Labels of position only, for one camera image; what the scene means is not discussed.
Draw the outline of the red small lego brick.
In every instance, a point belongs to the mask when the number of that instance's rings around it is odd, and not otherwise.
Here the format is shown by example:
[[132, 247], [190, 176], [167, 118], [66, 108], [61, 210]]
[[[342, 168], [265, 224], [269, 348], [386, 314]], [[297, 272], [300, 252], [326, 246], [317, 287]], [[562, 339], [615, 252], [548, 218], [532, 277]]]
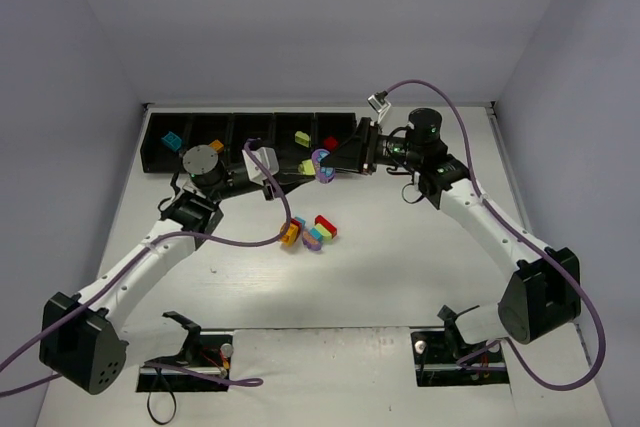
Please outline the red small lego brick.
[[332, 152], [339, 146], [339, 142], [333, 136], [328, 136], [323, 140], [322, 145], [326, 150]]

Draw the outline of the green lego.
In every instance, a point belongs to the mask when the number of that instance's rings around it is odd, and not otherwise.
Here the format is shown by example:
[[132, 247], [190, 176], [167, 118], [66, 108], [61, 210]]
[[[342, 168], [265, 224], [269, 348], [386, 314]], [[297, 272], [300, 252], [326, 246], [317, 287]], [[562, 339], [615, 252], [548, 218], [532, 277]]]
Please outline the green lego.
[[298, 172], [308, 177], [316, 176], [316, 166], [312, 159], [303, 160], [298, 166]]

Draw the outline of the purple heart lego plate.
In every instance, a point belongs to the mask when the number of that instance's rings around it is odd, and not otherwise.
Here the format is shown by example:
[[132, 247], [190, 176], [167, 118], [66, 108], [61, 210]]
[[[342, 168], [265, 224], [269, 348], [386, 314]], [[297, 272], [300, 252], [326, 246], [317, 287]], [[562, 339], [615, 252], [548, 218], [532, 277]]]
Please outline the purple heart lego plate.
[[323, 159], [329, 154], [330, 152], [324, 148], [316, 149], [311, 154], [315, 178], [322, 184], [330, 183], [335, 178], [335, 169], [323, 165]]

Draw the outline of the lime green lego brick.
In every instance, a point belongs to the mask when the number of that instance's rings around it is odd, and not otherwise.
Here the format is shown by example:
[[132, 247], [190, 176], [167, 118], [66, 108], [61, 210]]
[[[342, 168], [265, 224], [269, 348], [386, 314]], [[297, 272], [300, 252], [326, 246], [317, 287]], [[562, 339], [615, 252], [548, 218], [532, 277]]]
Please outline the lime green lego brick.
[[297, 145], [304, 148], [309, 148], [311, 145], [311, 137], [309, 134], [303, 131], [296, 131], [294, 134], [294, 141]]

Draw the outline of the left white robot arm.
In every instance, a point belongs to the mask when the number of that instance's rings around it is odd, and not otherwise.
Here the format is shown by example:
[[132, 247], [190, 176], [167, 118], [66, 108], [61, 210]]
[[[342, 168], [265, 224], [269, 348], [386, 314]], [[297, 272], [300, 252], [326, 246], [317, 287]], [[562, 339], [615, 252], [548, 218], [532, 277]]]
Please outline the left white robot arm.
[[259, 139], [248, 140], [242, 163], [228, 168], [210, 145], [182, 156], [190, 180], [174, 191], [151, 231], [114, 267], [73, 295], [57, 293], [43, 311], [39, 359], [91, 395], [105, 391], [120, 372], [158, 357], [187, 357], [195, 344], [194, 325], [176, 312], [164, 318], [181, 328], [151, 325], [126, 329], [135, 308], [174, 267], [194, 254], [223, 214], [221, 201], [265, 188], [284, 200], [306, 177], [282, 171], [276, 152]]

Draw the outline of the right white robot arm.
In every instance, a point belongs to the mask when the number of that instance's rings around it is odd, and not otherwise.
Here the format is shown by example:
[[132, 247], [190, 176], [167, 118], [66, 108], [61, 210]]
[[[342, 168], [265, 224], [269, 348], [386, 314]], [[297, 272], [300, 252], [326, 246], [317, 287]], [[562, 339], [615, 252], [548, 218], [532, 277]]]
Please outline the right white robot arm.
[[580, 280], [577, 256], [568, 248], [550, 248], [498, 208], [488, 208], [469, 168], [441, 140], [441, 125], [441, 114], [429, 108], [413, 110], [407, 125], [389, 135], [364, 118], [321, 164], [358, 174], [371, 174], [380, 165], [405, 170], [422, 198], [455, 220], [494, 261], [506, 281], [497, 303], [439, 313], [456, 339], [475, 345], [509, 337], [529, 344], [573, 321], [582, 307], [574, 289]]

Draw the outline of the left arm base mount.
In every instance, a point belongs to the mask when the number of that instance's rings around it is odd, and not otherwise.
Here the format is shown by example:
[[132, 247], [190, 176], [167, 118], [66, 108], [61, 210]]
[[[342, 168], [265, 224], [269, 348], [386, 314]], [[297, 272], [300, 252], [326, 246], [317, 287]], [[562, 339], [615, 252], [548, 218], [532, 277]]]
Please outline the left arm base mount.
[[[175, 311], [164, 312], [163, 317], [178, 324], [186, 332], [186, 337], [177, 353], [152, 358], [150, 363], [193, 370], [225, 380], [230, 379], [231, 356], [234, 351], [232, 331], [204, 329]], [[227, 392], [228, 389], [227, 385], [182, 371], [166, 368], [157, 370], [147, 365], [139, 369], [136, 385], [137, 393]]]

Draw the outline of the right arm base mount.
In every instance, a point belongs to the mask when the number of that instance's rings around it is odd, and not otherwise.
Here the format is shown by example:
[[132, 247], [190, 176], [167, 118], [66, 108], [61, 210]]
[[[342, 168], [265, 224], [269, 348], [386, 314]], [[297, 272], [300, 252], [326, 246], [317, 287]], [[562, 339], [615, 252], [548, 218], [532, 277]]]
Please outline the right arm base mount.
[[416, 385], [420, 388], [480, 387], [510, 383], [504, 355], [500, 347], [486, 351], [464, 362], [469, 369], [457, 365], [443, 329], [410, 332]]

